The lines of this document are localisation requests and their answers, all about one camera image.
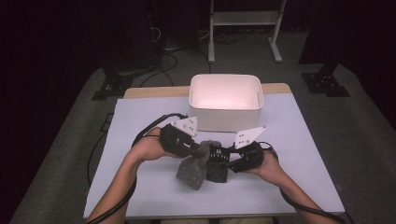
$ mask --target person's left hand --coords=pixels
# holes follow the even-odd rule
[[[128,152],[140,161],[155,161],[160,157],[169,156],[176,157],[174,154],[165,152],[160,142],[161,128],[155,127],[151,129],[146,137],[142,137]]]

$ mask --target dark curtain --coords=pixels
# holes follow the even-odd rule
[[[395,11],[391,1],[321,1],[300,59],[300,63],[336,60],[348,68],[394,128]]]
[[[93,7],[88,0],[0,4],[0,223],[11,219],[90,75],[108,59],[117,58],[117,53],[136,64],[153,58],[149,54],[153,50],[145,50],[149,55],[120,52],[125,49],[120,48],[124,44],[120,35],[135,38],[127,49],[144,46],[136,41],[138,34],[149,36],[144,41],[151,45],[142,8],[145,0],[107,2],[114,3],[113,9],[119,13]],[[134,10],[139,13],[127,13]],[[131,24],[128,20],[141,21],[133,25],[145,22],[146,30],[131,33],[128,27],[121,27]]]

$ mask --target wooden table edge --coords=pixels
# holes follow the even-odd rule
[[[263,94],[291,93],[291,89],[286,83],[263,83]],[[176,87],[147,87],[147,88],[130,88],[124,93],[124,99],[133,98],[153,98],[153,97],[176,97],[188,96],[190,86]]]

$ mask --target dark background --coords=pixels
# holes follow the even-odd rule
[[[12,217],[80,90],[96,69],[108,62],[154,65],[156,49],[149,39],[150,23],[161,25],[165,35],[188,38],[191,31],[208,27],[208,1],[169,0],[166,6],[163,2],[0,3],[1,223]],[[236,2],[219,0],[216,9],[267,9],[278,4],[251,0],[233,7]],[[152,12],[154,8],[159,9],[158,14]],[[286,32],[310,28],[300,63],[323,63],[329,55],[335,57],[357,75],[393,127],[394,11],[390,1],[289,0],[281,26]],[[148,20],[148,12],[155,17]]]

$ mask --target table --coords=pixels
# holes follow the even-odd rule
[[[325,211],[345,212],[326,167],[318,154],[304,118],[286,84],[262,84],[264,107],[259,123],[268,129],[257,140],[273,145],[284,170]],[[189,113],[189,87],[129,89],[117,102],[106,145],[92,181],[84,217],[87,217],[110,184],[138,132],[163,114]],[[164,126],[172,120],[166,120]],[[233,143],[234,133],[199,132],[194,138]],[[127,217],[257,217],[295,214],[277,187],[255,175],[229,171],[224,184],[205,181],[199,190],[176,179],[179,159],[144,162]]]
[[[210,23],[209,23],[209,45],[208,60],[210,63],[215,62],[215,44],[213,41],[214,27],[224,25],[274,25],[275,30],[272,37],[268,38],[271,51],[274,54],[275,61],[281,63],[282,57],[276,45],[277,35],[279,33],[280,23],[283,18],[287,0],[282,0],[278,11],[227,11],[215,12],[214,0],[210,2]]]

